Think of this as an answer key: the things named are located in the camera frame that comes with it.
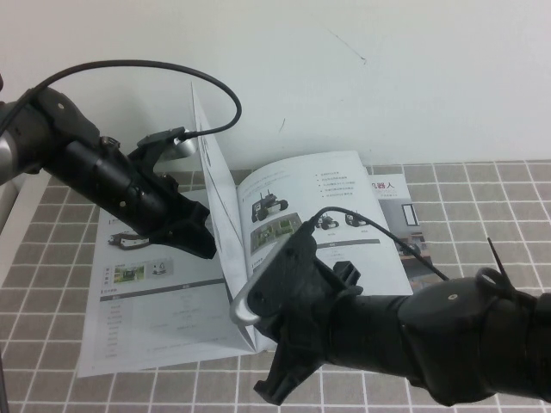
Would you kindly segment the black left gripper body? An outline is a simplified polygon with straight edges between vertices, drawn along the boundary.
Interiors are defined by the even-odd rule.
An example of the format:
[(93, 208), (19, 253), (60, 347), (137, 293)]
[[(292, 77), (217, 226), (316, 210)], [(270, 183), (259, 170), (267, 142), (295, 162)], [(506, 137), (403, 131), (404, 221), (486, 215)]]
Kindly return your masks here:
[(164, 148), (137, 148), (128, 155), (116, 155), (130, 179), (125, 187), (127, 197), (122, 220), (145, 237), (180, 220), (180, 200), (189, 200), (178, 193), (175, 178), (154, 173), (154, 166), (164, 152)]

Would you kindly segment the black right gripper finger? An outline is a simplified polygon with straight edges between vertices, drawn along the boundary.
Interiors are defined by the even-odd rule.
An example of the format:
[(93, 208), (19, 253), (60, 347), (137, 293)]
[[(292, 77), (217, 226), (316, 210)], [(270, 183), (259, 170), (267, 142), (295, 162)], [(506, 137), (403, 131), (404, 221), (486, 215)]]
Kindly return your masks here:
[[(289, 342), (300, 352), (300, 363), (302, 365), (302, 383), (314, 374), (326, 361), (327, 344), (324, 339), (315, 340), (305, 345), (290, 342), (288, 339), (281, 339), (280, 342)], [(284, 401), (266, 401), (269, 404), (282, 405)]]
[(259, 380), (254, 391), (264, 401), (284, 401), (301, 384), (300, 352), (289, 342), (280, 342), (267, 378)]

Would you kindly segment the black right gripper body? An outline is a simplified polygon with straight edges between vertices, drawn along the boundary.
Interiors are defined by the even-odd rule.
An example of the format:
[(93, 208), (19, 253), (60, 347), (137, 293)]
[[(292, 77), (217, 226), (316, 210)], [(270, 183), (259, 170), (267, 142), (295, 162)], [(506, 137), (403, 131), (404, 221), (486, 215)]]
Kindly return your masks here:
[(400, 295), (362, 295), (334, 274), (264, 277), (264, 334), (305, 345), (324, 339), (326, 361), (367, 371), (407, 371)]

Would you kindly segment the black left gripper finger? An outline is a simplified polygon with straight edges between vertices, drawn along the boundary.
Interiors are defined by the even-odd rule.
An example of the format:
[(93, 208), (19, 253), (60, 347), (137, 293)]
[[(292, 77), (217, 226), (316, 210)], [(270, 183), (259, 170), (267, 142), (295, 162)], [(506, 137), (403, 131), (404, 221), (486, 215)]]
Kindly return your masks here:
[(180, 200), (180, 207), (180, 238), (184, 242), (213, 242), (214, 237), (206, 226), (209, 209), (194, 200)]
[(201, 221), (174, 221), (150, 233), (148, 238), (150, 243), (170, 246), (202, 259), (213, 259), (216, 253), (214, 236)]

